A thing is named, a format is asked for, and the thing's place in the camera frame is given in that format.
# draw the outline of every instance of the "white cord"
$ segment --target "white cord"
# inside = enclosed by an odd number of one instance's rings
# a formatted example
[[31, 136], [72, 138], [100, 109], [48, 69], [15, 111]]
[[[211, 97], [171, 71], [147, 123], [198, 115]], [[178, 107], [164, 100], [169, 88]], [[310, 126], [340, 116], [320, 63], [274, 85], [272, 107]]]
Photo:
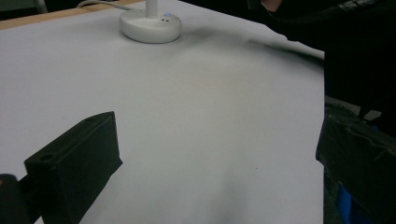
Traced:
[[90, 5], [90, 4], [104, 4], [104, 5], [109, 5], [109, 6], [113, 6], [119, 9], [123, 9], [123, 10], [133, 10], [133, 8], [131, 7], [126, 7], [117, 3], [112, 3], [112, 2], [105, 2], [105, 1], [95, 1], [95, 0], [87, 0], [87, 1], [83, 1], [80, 2], [77, 7], [84, 7], [86, 5]]

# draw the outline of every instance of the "black object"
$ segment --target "black object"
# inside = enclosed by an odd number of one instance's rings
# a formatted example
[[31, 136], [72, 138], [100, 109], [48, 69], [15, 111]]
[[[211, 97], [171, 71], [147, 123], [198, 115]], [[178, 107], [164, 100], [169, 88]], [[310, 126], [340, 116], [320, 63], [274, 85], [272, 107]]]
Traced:
[[396, 138], [343, 108], [326, 105], [317, 159], [374, 223], [396, 220]]
[[7, 10], [0, 13], [0, 21], [16, 19], [19, 17], [33, 16], [37, 14], [38, 11], [35, 7]]
[[255, 10], [262, 6], [262, 2], [260, 0], [247, 0], [247, 8], [249, 10]]
[[114, 112], [84, 119], [25, 161], [19, 186], [0, 176], [0, 223], [77, 224], [121, 164]]
[[84, 0], [44, 0], [48, 12], [75, 8], [82, 1]]

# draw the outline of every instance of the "table surface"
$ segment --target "table surface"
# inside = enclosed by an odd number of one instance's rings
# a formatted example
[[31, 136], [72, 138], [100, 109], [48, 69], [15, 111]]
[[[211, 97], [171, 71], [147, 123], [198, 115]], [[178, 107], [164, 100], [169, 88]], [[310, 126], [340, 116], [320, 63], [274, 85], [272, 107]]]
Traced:
[[22, 178], [40, 148], [115, 111], [124, 164], [82, 224], [322, 223], [323, 69], [296, 53], [322, 52], [175, 0], [159, 9], [183, 22], [172, 43], [128, 39], [114, 8], [0, 31], [1, 173]]

